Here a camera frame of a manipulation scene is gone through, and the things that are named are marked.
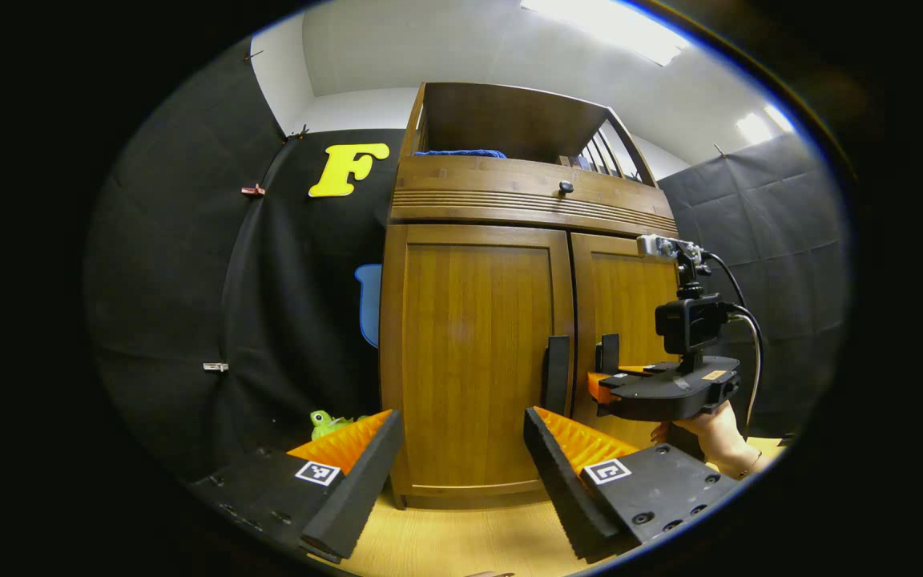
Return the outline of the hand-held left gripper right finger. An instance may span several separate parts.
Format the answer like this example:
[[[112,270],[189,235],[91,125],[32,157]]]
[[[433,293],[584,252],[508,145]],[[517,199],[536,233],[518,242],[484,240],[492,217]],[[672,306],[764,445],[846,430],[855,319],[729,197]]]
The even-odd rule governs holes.
[[[523,438],[576,558],[643,547],[721,507],[739,481],[669,443],[638,449],[539,406]]]

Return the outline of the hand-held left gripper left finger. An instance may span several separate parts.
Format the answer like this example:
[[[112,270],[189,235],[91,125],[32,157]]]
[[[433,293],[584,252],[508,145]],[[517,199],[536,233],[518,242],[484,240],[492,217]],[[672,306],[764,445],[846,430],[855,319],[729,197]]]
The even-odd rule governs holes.
[[[382,410],[293,450],[242,455],[189,490],[278,551],[340,563],[355,551],[403,439],[400,410]]]

